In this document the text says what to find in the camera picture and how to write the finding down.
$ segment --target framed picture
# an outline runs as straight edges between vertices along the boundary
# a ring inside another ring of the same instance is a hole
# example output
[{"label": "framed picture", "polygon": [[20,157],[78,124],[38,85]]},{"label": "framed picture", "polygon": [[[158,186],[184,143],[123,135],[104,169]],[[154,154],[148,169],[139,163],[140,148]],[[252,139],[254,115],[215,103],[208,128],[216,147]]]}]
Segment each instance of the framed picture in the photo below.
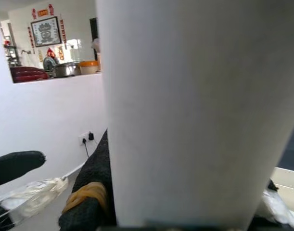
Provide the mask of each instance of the framed picture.
[{"label": "framed picture", "polygon": [[36,47],[61,43],[57,17],[39,20],[31,23]]}]

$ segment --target cooking pot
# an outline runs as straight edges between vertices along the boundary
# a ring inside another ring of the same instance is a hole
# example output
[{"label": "cooking pot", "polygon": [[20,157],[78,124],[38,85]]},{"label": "cooking pot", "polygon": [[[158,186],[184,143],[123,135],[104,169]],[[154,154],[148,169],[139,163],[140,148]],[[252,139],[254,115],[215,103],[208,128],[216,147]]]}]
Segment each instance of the cooking pot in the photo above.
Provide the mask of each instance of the cooking pot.
[{"label": "cooking pot", "polygon": [[79,76],[81,75],[78,64],[82,61],[73,61],[64,64],[58,64],[53,68],[55,78]]}]

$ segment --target black cable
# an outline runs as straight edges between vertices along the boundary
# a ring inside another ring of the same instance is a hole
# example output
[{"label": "black cable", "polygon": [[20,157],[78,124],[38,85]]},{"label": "black cable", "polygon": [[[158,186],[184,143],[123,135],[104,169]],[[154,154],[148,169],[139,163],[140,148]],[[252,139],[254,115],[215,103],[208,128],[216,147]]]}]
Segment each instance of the black cable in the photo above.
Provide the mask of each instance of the black cable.
[{"label": "black cable", "polygon": [[87,149],[86,142],[87,142],[87,140],[86,140],[85,138],[83,138],[83,144],[85,145],[86,153],[87,153],[87,156],[88,156],[88,158],[89,158],[89,153],[88,153],[88,149]]}]

